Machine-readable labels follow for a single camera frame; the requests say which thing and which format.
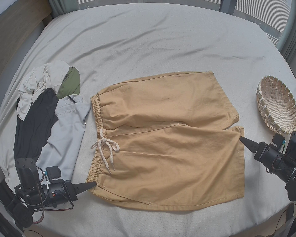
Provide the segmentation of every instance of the headboard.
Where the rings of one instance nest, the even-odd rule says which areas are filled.
[[[51,11],[48,0],[17,0],[0,14],[0,74],[24,40]]]

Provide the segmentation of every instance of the white drawstring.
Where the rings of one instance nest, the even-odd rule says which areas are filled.
[[[103,162],[105,163],[106,168],[108,169],[109,173],[111,174],[111,171],[109,169],[109,164],[108,164],[108,162],[107,162],[107,160],[106,160],[106,158],[105,158],[105,156],[103,154],[103,151],[102,151],[102,146],[104,144],[106,144],[109,147],[111,165],[113,166],[113,169],[115,170],[115,167],[113,165],[112,148],[113,148],[114,151],[119,151],[119,145],[115,141],[112,141],[111,139],[105,138],[103,136],[103,129],[102,128],[100,128],[100,136],[101,136],[101,139],[96,141],[94,144],[92,144],[91,149],[94,149],[96,146],[98,146],[98,148],[100,150],[100,153],[101,153],[101,156],[102,156],[102,159],[103,159]]]

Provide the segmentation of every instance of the bed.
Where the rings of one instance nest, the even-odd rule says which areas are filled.
[[[89,8],[52,20],[17,70],[0,108],[0,167],[13,189],[15,101],[33,67],[66,61],[81,76],[84,101],[124,80],[177,71],[213,71],[237,109],[245,137],[271,142],[256,104],[258,82],[274,75],[296,95],[295,78],[268,36],[254,23],[232,15],[177,4],[139,3]],[[72,183],[85,182],[96,141],[92,111]],[[63,236],[226,237],[264,222],[289,200],[285,183],[245,149],[245,195],[193,212],[149,212],[110,205],[84,192],[67,212],[46,213],[40,226]]]

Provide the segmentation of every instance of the gray curtain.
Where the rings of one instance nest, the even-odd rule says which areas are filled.
[[[296,0],[292,0],[291,12],[290,12],[290,16],[289,16],[289,19],[291,19],[291,22],[292,22],[292,27],[291,27],[291,31],[288,34],[288,37],[287,37],[285,43],[283,44],[282,49],[280,50],[281,54],[283,55],[284,59],[287,61],[288,64],[290,64],[290,62],[293,59],[293,57],[295,56],[295,52],[296,52],[296,17],[295,17],[296,11],[295,11],[295,8],[296,8]]]
[[[52,7],[52,18],[79,10],[77,0],[48,0]]]

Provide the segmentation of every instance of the pile of clothes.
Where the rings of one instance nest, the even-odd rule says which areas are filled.
[[[32,158],[42,170],[58,166],[61,178],[71,179],[91,107],[79,95],[78,70],[63,61],[46,63],[33,68],[18,91],[15,160]]]

